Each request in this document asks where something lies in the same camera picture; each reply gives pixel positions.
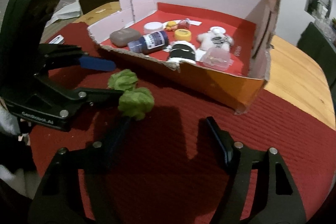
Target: screw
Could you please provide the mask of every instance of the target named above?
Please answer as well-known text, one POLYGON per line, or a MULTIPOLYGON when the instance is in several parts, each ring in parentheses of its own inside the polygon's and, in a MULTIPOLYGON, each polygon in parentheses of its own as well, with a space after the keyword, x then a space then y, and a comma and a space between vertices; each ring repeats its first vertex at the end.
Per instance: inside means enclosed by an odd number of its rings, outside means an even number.
POLYGON ((244 147, 244 145, 242 142, 235 142, 235 147, 241 149, 244 147))
POLYGON ((278 153, 278 150, 277 150, 276 148, 274 148, 274 147, 271 147, 271 148, 269 149, 269 151, 270 151, 273 155, 276 155, 276 154, 278 153))
POLYGON ((69 111, 67 111, 66 109, 63 109, 63 110, 60 111, 59 115, 60 115, 62 118, 68 117, 68 115, 69 115, 69 111))
POLYGON ((92 146, 93 146, 94 148, 100 148, 101 145, 102 145, 101 142, 94 142, 92 146))
POLYGON ((63 154, 65 154, 67 151, 68 151, 67 148, 62 147, 62 148, 60 148, 59 150, 57 150, 57 153, 63 155, 63 154))
POLYGON ((84 97, 86 97, 86 92, 81 91, 80 93, 78 93, 78 96, 79 96, 80 98, 84 98, 84 97))

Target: red textured mat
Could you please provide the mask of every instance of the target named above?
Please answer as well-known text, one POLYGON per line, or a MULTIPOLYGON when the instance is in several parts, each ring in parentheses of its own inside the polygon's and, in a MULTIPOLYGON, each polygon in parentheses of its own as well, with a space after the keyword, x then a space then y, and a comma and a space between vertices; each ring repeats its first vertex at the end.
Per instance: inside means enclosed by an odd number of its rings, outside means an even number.
MULTIPOLYGON (((135 23, 131 26, 131 28, 144 35, 143 26, 149 22, 167 22, 189 18, 190 20, 202 22, 199 26, 191 25, 189 29, 192 33, 192 39, 190 42, 196 48, 199 48, 200 43, 196 40, 196 37, 199 34, 209 31, 209 29, 213 26, 223 27, 226 29, 226 33, 230 35, 235 42, 230 51, 232 63, 226 72, 238 76, 248 75, 254 32, 256 28, 254 23, 228 14, 195 7, 167 3, 158 3, 157 7, 158 11, 135 23)), ((167 35, 169 42, 176 41, 174 32, 167 32, 167 35)), ((111 43, 110 39, 102 42, 102 45, 109 45, 117 48, 111 43)), ((166 61, 169 57, 169 53, 158 51, 149 54, 149 56, 158 60, 166 61)), ((202 66, 203 64, 201 62, 197 62, 197 65, 202 66)))
MULTIPOLYGON (((98 56, 85 23, 70 24, 59 34, 68 44, 98 56)), ((125 64, 117 61, 123 69, 125 64)), ((146 119, 133 124, 119 164, 105 177, 116 210, 127 224, 208 224, 224 192, 227 175, 215 161, 211 137, 199 121, 212 115, 234 140, 253 149, 276 147, 300 191, 307 218, 323 203, 336 167, 335 131, 285 100, 262 90, 249 112, 234 115, 211 99, 158 75, 127 65, 139 86, 155 98, 146 119)), ((105 88, 110 73, 78 67, 52 73, 66 87, 105 88)), ((114 119, 115 109, 83 112, 69 133, 36 126, 31 134, 33 156, 41 175, 60 147, 84 148, 99 139, 114 119)), ((255 186, 256 174, 251 182, 255 186)), ((87 215, 89 200, 82 188, 87 215)), ((249 191, 243 217, 253 201, 249 191)))

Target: white bear toy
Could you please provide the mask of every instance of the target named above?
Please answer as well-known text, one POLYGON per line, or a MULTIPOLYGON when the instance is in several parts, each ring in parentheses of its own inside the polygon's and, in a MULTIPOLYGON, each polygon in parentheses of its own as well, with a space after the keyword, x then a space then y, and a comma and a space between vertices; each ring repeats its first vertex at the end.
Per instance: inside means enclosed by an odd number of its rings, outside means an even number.
POLYGON ((217 47, 229 52, 234 44, 232 37, 221 33, 219 29, 212 29, 206 33, 199 34, 197 41, 201 43, 199 49, 202 51, 217 47))

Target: brown oval object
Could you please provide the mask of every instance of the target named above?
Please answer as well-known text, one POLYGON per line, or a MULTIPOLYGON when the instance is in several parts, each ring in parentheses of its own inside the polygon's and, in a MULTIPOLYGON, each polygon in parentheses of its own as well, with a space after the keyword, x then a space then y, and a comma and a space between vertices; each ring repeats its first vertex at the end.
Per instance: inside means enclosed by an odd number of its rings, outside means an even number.
POLYGON ((111 33, 110 40, 117 47, 126 47, 127 43, 138 40, 140 37, 142 35, 137 30, 125 28, 111 33))

